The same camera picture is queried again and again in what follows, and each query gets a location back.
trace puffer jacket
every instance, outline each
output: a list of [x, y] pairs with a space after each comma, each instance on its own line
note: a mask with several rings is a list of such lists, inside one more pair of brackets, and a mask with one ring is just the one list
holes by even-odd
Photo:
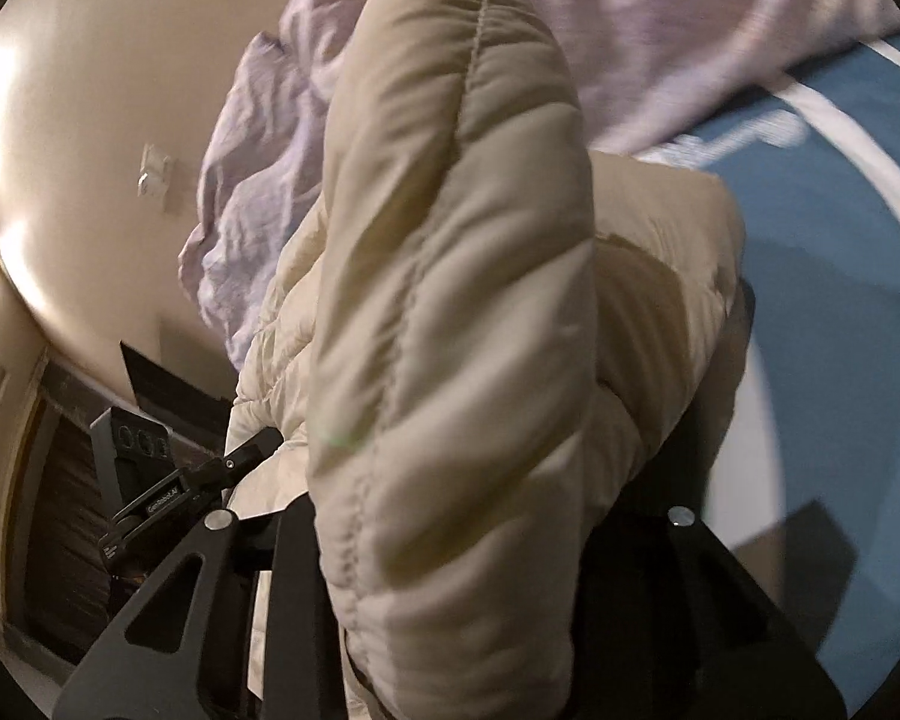
[[730, 313], [724, 186], [588, 154], [581, 121], [528, 1], [368, 0], [240, 376], [228, 447], [286, 441], [231, 506], [310, 491], [349, 662], [401, 720], [559, 713], [583, 543]]

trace blue bedsheet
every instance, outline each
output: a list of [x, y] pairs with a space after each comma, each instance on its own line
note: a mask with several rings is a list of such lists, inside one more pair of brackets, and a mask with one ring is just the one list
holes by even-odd
[[854, 712], [900, 657], [900, 36], [644, 158], [716, 172], [740, 201], [793, 524], [779, 603]]

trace bed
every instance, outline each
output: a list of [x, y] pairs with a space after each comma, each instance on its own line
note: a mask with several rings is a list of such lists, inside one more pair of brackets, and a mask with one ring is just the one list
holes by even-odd
[[767, 86], [642, 158], [743, 209], [754, 334], [706, 519], [855, 712], [900, 658], [900, 35]]

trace black metal bracket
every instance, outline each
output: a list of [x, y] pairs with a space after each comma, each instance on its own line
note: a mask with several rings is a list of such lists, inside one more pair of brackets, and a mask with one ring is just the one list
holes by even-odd
[[240, 521], [215, 509], [122, 608], [67, 683], [55, 720], [250, 720], [255, 577], [272, 570], [266, 720], [346, 720], [337, 621], [309, 496]]
[[611, 512], [581, 565], [575, 720], [847, 720], [836, 686], [688, 509]]
[[[108, 419], [110, 412], [98, 423]], [[225, 457], [195, 469], [173, 471], [127, 503], [113, 515], [113, 527], [98, 545], [108, 573], [125, 579], [148, 575], [194, 522], [221, 507], [223, 490], [235, 487], [282, 442], [278, 429], [266, 428]], [[98, 459], [97, 465], [108, 463]]]

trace jacket stitching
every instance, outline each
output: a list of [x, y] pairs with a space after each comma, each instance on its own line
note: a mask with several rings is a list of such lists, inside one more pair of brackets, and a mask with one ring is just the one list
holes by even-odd
[[[463, 117], [463, 106], [466, 104], [466, 98], [469, 94], [472, 83], [474, 69], [480, 56], [480, 48], [482, 45], [482, 36], [484, 36], [485, 18], [487, 18], [487, 6], [490, 0], [481, 0], [480, 9], [477, 13], [477, 19], [474, 23], [473, 43], [470, 50], [470, 58], [467, 63], [466, 73], [463, 76], [463, 90], [461, 90], [461, 100], [457, 108], [457, 117], [454, 122], [454, 141], [460, 141], [461, 118]], [[344, 559], [343, 576], [347, 586], [352, 587], [350, 603], [348, 604], [351, 626], [348, 632], [351, 635], [359, 635], [359, 615], [358, 605], [362, 599], [362, 592], [357, 583], [357, 573], [360, 566], [360, 554], [357, 549], [357, 541], [360, 532], [364, 529], [365, 508], [367, 507], [367, 498], [370, 497], [370, 490], [373, 488], [373, 481], [376, 476], [377, 456], [379, 452], [378, 437], [381, 432], [389, 425], [394, 411], [394, 387], [396, 384], [396, 367], [400, 358], [403, 356], [403, 343], [410, 324], [410, 314], [413, 312], [413, 305], [418, 295], [418, 287], [423, 280], [423, 276], [427, 271], [424, 252], [424, 244], [431, 236], [434, 228], [439, 226], [444, 215], [451, 206], [447, 203], [439, 203], [439, 195], [431, 205], [427, 218], [423, 224], [415, 231], [416, 241], [413, 246], [413, 263], [410, 267], [410, 276], [404, 290], [403, 306], [400, 312], [400, 322], [394, 331], [394, 339], [391, 342], [389, 353], [386, 356], [386, 380], [381, 390], [380, 399], [377, 407], [376, 424], [374, 425], [373, 437], [374, 442], [370, 448], [370, 457], [368, 458], [368, 468], [357, 485], [356, 501], [354, 506], [353, 517], [351, 517], [350, 526], [347, 528], [348, 545], [346, 549], [346, 558]], [[370, 652], [365, 650], [364, 657], [367, 661], [367, 671], [370, 668]]]

